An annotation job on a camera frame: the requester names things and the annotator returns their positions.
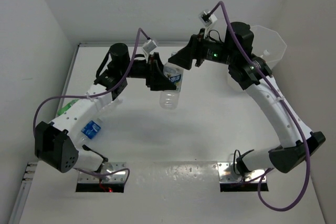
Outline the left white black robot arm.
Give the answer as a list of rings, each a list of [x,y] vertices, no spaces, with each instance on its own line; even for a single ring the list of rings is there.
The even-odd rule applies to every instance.
[[[71,169],[99,170],[107,158],[97,152],[80,147],[74,141],[86,126],[94,126],[93,118],[108,104],[113,104],[127,86],[127,78],[144,79],[152,91],[176,90],[164,75],[164,66],[154,49],[157,43],[150,39],[139,55],[129,56],[124,43],[113,44],[96,72],[96,78],[83,96],[67,111],[51,120],[41,121],[35,128],[35,155],[61,173]]]

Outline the blue white label clear bottle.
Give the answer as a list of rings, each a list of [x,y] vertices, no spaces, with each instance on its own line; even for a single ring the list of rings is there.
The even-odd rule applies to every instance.
[[[163,73],[176,86],[176,89],[161,91],[159,104],[163,109],[174,110],[179,102],[184,69],[167,62]]]

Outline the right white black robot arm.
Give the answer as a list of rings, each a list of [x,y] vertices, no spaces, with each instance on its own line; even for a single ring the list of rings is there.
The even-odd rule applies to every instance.
[[[250,150],[238,157],[238,173],[245,175],[268,168],[288,173],[305,161],[307,155],[311,156],[326,138],[322,132],[314,132],[299,120],[280,91],[273,92],[278,86],[271,69],[252,53],[254,34],[250,26],[233,22],[232,27],[253,65],[240,53],[230,33],[226,33],[224,42],[215,42],[205,35],[204,28],[192,35],[188,44],[168,61],[186,70],[190,70],[192,65],[199,67],[205,60],[226,64],[230,76],[261,108],[280,142],[277,147]]]

